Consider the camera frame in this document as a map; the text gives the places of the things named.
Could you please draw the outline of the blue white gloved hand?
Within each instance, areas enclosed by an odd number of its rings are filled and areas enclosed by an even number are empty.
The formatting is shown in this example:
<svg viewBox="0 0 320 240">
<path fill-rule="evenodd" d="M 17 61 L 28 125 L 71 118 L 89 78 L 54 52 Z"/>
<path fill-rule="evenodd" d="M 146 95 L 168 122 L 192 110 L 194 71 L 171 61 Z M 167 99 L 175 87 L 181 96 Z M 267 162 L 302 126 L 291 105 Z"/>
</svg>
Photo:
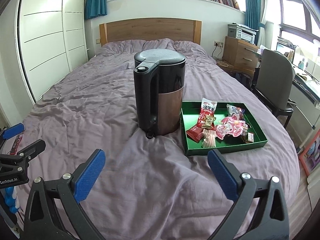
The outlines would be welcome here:
<svg viewBox="0 0 320 240">
<path fill-rule="evenodd" d="M 16 214 L 20 209 L 16 187 L 7 187 L 5 189 L 5 203 L 9 207 L 11 213 Z"/>
</svg>

